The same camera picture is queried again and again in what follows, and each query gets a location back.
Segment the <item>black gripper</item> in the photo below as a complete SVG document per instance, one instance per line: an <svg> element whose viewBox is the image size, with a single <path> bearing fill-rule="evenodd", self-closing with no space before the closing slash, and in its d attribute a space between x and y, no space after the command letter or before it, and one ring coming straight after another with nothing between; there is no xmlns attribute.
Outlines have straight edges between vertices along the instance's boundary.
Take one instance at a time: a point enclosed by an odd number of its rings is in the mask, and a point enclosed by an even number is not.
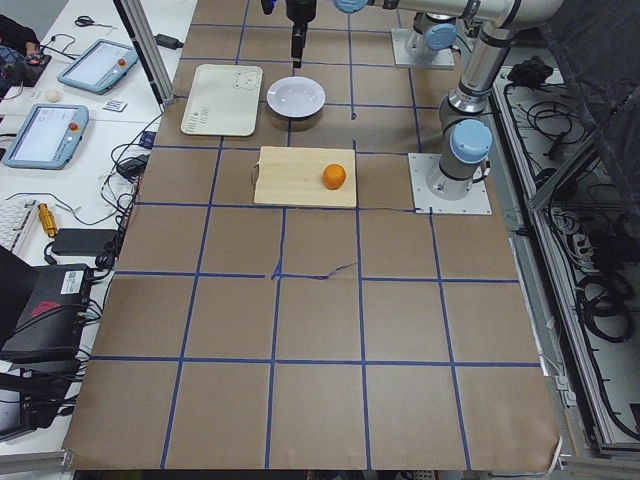
<svg viewBox="0 0 640 480"><path fill-rule="evenodd" d="M306 24L316 17L317 0L286 0L286 16L294 25L291 33L292 66L302 66L306 44Z"/></svg>

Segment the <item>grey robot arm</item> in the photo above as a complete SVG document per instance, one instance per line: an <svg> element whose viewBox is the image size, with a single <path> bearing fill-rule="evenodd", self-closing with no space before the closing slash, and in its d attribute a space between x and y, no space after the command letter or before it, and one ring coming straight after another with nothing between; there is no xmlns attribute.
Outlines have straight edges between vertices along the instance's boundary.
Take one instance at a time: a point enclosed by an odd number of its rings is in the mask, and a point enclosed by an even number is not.
<svg viewBox="0 0 640 480"><path fill-rule="evenodd" d="M562 6L560 1L336 1L334 6L347 14L367 6L385 10L409 10L440 14L459 19L483 22L479 39L474 46L458 85L450 91L440 107L440 117L474 118L486 104L493 82L521 30L538 27L547 22Z"/></svg>
<svg viewBox="0 0 640 480"><path fill-rule="evenodd" d="M413 29L423 38L427 49L440 51L450 48L456 40L456 21L453 16L418 12L414 16Z"/></svg>

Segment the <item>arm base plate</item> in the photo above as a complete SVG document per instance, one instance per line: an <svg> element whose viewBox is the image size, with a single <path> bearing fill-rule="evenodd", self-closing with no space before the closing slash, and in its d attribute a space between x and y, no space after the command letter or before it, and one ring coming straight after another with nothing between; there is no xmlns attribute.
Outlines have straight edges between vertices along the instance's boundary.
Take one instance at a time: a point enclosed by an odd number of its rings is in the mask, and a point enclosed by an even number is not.
<svg viewBox="0 0 640 480"><path fill-rule="evenodd" d="M452 70L455 67L451 47L432 51L413 29L392 29L392 47L397 67Z"/></svg>
<svg viewBox="0 0 640 480"><path fill-rule="evenodd" d="M440 154L408 155L414 211L421 214L491 215L483 172L478 167L471 179L457 181L439 168Z"/></svg>

